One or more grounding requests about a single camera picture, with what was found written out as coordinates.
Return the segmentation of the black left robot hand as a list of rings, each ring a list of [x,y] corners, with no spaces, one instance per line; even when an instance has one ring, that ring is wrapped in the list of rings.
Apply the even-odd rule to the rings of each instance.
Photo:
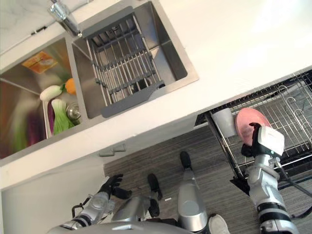
[[[99,193],[104,192],[111,197],[112,195],[123,200],[127,200],[131,197],[132,191],[120,188],[123,174],[117,174],[110,177],[100,188]]]

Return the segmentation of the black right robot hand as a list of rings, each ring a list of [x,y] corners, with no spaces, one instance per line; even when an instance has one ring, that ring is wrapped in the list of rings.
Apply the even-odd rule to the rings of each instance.
[[[244,143],[241,153],[245,157],[254,157],[268,155],[272,157],[282,157],[285,146],[285,137],[279,131],[269,127],[262,126],[259,123],[249,124],[252,130],[251,145]]]

